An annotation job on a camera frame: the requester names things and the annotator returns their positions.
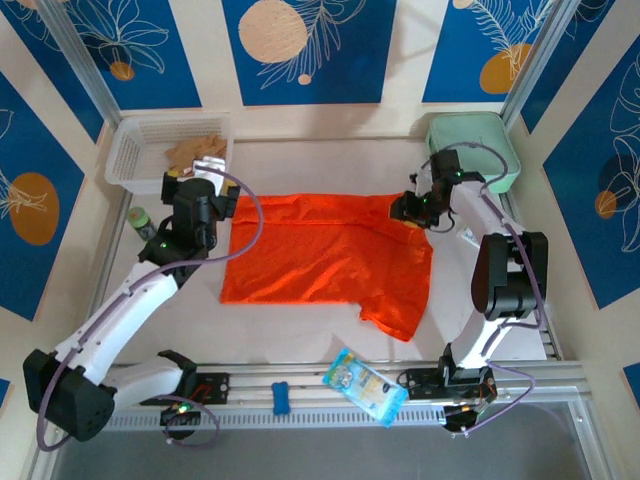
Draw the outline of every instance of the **white leaf line drawing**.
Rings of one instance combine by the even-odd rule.
[[[569,25],[565,29],[564,33],[572,40],[576,39],[576,33],[578,31],[578,24],[582,22],[593,23],[597,22],[604,11],[607,9],[610,0],[590,0],[580,2],[576,12],[573,14]]]
[[[13,114],[11,110],[0,109],[0,140],[11,128],[11,121],[13,120]],[[0,169],[0,219],[3,219],[11,210],[15,210],[16,213],[20,211],[21,207],[33,208],[41,212],[46,212],[47,207],[42,205],[42,202],[47,198],[47,194],[34,196],[23,192],[19,188],[16,188],[9,182],[7,177],[2,173]]]
[[[533,0],[520,16],[516,16],[511,0],[454,0],[456,8],[469,9],[476,15],[480,32],[489,37],[494,50],[509,60],[509,75],[513,80],[524,62],[524,45],[549,16],[555,0]]]
[[[250,10],[260,1],[254,3]],[[346,5],[355,4],[355,1],[358,3],[353,11],[345,15]],[[284,21],[279,27],[286,30],[294,22],[299,23],[302,20],[306,29],[306,38],[304,46],[291,58],[273,63],[262,62],[263,69],[258,76],[266,78],[260,87],[261,90],[283,78],[286,78],[287,83],[295,79],[298,79],[302,85],[310,83],[315,73],[331,60],[332,51],[335,49],[338,52],[342,47],[338,26],[358,15],[365,7],[367,0],[296,0],[296,2],[295,5],[289,5],[283,0],[271,0],[262,4],[272,8],[291,7],[294,10],[293,18]]]
[[[18,0],[3,1],[14,7],[18,3]],[[164,73],[164,60],[153,47],[169,39],[169,30],[139,20],[138,0],[68,0],[63,6],[87,48],[97,53],[119,80],[131,80],[134,65]],[[53,39],[45,41],[33,33],[34,21],[42,23],[35,10],[20,4],[19,9],[11,8],[11,11],[32,36],[59,51]],[[49,31],[42,26],[49,39]]]
[[[640,53],[620,84],[609,119],[619,172],[596,199],[604,219],[622,213],[623,253],[640,248]]]

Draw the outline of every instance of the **orange t-shirt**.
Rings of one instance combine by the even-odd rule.
[[[227,266],[222,303],[358,303],[360,318],[404,341],[427,307],[433,249],[422,230],[389,218],[396,195],[260,197],[265,225]],[[234,252],[255,234],[249,197],[232,222]]]

